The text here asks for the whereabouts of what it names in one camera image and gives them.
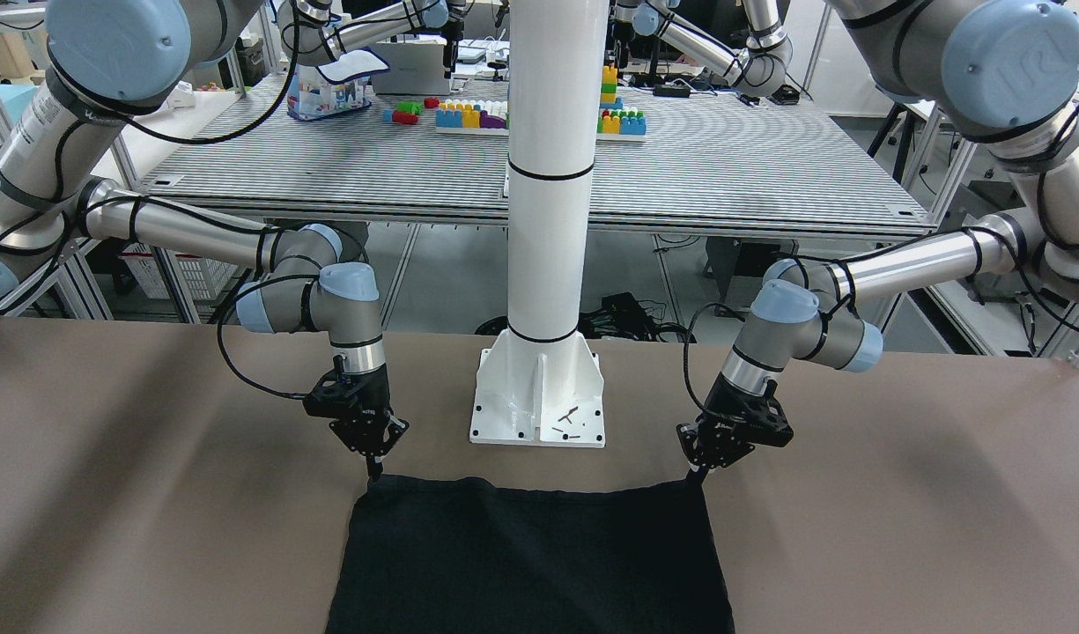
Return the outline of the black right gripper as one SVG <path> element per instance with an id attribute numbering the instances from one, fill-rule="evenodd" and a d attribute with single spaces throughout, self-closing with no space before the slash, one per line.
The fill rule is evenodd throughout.
<path id="1" fill-rule="evenodd" d="M 333 369 L 306 394 L 303 406 L 311 417 L 328 417 L 339 440 L 366 457 L 369 482 L 378 482 L 385 473 L 383 459 L 410 428 L 391 406 L 386 366 L 355 373 L 336 357 Z"/>

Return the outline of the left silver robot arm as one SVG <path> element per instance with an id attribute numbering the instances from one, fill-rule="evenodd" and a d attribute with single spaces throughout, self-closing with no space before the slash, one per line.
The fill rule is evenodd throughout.
<path id="1" fill-rule="evenodd" d="M 789 254 L 765 272 L 695 421 L 677 426 L 688 481 L 794 436 L 777 400 L 794 361 L 864 372 L 883 353 L 862 317 L 876 297 L 958 278 L 1015 276 L 1079 306 L 1079 15 L 1063 1 L 829 1 L 876 88 L 894 105 L 934 104 L 983 147 L 1021 205 L 925 228 L 865 254 Z"/>

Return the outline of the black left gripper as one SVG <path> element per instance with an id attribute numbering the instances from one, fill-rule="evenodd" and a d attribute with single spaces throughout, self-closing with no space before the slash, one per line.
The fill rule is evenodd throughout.
<path id="1" fill-rule="evenodd" d="M 677 426 L 677 441 L 693 466 L 685 474 L 691 486 L 704 486 L 709 470 L 729 467 L 757 446 L 784 447 L 793 440 L 777 388 L 773 381 L 761 394 L 750 394 L 727 380 L 713 383 L 704 412 Z"/>

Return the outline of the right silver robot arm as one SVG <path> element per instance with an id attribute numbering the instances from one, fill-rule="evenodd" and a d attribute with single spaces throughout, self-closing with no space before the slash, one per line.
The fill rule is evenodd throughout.
<path id="1" fill-rule="evenodd" d="M 0 144 L 0 314 L 76 238 L 131 240 L 252 268 L 228 308 L 257 333 L 322 332 L 331 368 L 309 392 L 277 392 L 325 417 L 367 477 L 409 425 L 390 404 L 381 293 L 365 248 L 323 224 L 274 228 L 127 191 L 93 173 L 122 130 L 178 80 L 233 47 L 261 1 L 51 1 L 47 77 Z"/>

